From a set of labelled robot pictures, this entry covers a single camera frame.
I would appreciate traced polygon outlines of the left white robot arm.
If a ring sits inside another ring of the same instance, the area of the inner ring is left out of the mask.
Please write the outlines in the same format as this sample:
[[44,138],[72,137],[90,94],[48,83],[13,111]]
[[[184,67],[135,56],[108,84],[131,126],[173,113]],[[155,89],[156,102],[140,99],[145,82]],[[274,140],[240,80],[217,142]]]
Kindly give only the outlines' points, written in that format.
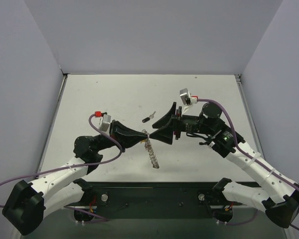
[[123,153],[147,138],[146,133],[125,127],[119,121],[110,124],[109,134],[77,137],[74,157],[62,167],[30,182],[21,180],[15,184],[3,207],[3,216],[26,236],[52,212],[75,202],[90,203],[92,192],[82,178],[104,163],[99,152],[115,146]]

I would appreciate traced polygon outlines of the silver key with black fob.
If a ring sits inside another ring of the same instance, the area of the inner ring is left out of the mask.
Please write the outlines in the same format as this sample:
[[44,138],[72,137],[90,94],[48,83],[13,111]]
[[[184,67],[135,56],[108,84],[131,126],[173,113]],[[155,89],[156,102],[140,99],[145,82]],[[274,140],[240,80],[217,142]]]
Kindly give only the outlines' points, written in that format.
[[153,119],[154,118],[154,115],[155,115],[156,111],[154,111],[152,114],[150,114],[148,117],[144,118],[142,120],[142,123],[146,123],[148,122],[149,120]]

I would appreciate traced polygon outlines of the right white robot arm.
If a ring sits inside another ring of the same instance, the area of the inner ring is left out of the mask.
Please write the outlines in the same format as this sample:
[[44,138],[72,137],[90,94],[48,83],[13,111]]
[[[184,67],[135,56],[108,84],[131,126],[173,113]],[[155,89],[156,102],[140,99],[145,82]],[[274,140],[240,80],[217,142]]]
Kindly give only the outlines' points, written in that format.
[[226,110],[216,101],[203,100],[198,116],[187,116],[172,105],[169,112],[153,124],[149,135],[166,144],[179,139],[182,132],[193,137],[202,135],[204,145],[238,166],[258,185],[247,187],[223,178],[213,191],[229,202],[253,207],[277,226],[287,229],[299,213],[299,183],[287,178],[271,166],[261,154],[239,135]]

